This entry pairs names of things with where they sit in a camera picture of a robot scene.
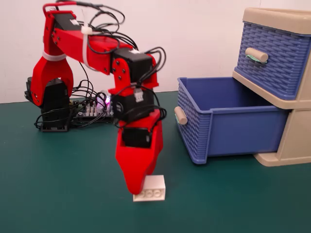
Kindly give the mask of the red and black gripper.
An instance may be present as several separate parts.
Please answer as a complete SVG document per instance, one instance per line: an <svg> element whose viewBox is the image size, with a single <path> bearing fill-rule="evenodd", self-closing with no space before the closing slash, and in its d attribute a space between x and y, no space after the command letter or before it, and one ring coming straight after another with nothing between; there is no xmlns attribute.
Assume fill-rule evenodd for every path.
<svg viewBox="0 0 311 233"><path fill-rule="evenodd" d="M137 195L143 189L145 177L152 174L163 149L162 145L149 148L154 129L163 119L163 108L150 89L136 89L135 94L128 96L114 95L112 107L123 145L117 146L116 159L129 192Z"/></svg>

